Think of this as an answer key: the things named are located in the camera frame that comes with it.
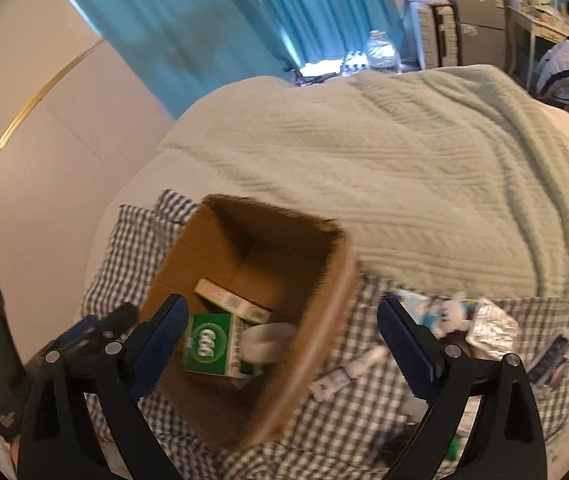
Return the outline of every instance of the green and white box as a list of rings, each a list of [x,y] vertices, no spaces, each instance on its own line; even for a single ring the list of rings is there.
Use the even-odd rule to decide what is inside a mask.
[[[233,378],[251,377],[240,359],[240,336],[251,325],[233,314],[194,314],[189,322],[184,369]]]

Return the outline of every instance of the cardboard box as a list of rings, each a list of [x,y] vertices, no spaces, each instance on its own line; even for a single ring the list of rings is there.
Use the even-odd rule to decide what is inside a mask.
[[[196,285],[196,294],[250,323],[264,324],[269,322],[271,313],[268,310],[233,294],[233,292],[229,292],[226,288],[216,285],[206,278],[200,278]]]
[[[239,449],[276,440],[343,329],[357,269],[333,221],[250,198],[205,197],[152,283],[141,319],[175,292],[191,314],[209,313],[211,304],[194,292],[206,277],[269,310],[269,322],[297,325],[298,335],[286,361],[240,390],[227,377],[184,370],[182,341],[160,389],[208,444]]]

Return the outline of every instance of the blue curtain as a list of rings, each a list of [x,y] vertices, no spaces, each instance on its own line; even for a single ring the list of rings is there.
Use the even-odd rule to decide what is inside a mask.
[[[72,0],[177,118],[213,90],[295,63],[256,0]]]
[[[396,45],[404,44],[404,27],[392,0],[259,1],[282,28],[301,64],[364,50],[374,29],[388,32]]]

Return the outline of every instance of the light green blanket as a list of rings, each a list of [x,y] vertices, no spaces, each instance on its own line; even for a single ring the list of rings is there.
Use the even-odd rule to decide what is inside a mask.
[[[162,147],[211,170],[211,192],[339,219],[401,283],[569,298],[569,152],[495,68],[254,78],[198,101]]]

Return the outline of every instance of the checkered bedsheet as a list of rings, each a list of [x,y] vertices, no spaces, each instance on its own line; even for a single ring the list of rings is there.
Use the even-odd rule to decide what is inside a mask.
[[[124,301],[142,304],[168,250],[196,207],[196,203],[173,190],[165,190],[153,210],[121,206],[104,262],[85,294],[82,315],[104,317]],[[379,276],[365,277],[351,306],[346,330],[325,363],[325,372],[378,344],[379,298],[397,286]],[[495,303],[519,323],[515,351],[525,363],[557,330],[569,328],[569,300],[526,298]],[[207,447],[159,392],[143,398],[139,406],[186,479],[378,479],[388,469],[381,459],[381,448],[403,431],[407,416],[402,405],[408,398],[408,385],[389,358],[340,390],[332,400],[317,402],[309,396],[279,441],[240,453]],[[95,396],[88,396],[88,406],[98,436],[110,440]],[[545,437],[558,434],[569,419],[569,375],[538,408]],[[444,462],[438,476],[454,469],[455,463]]]

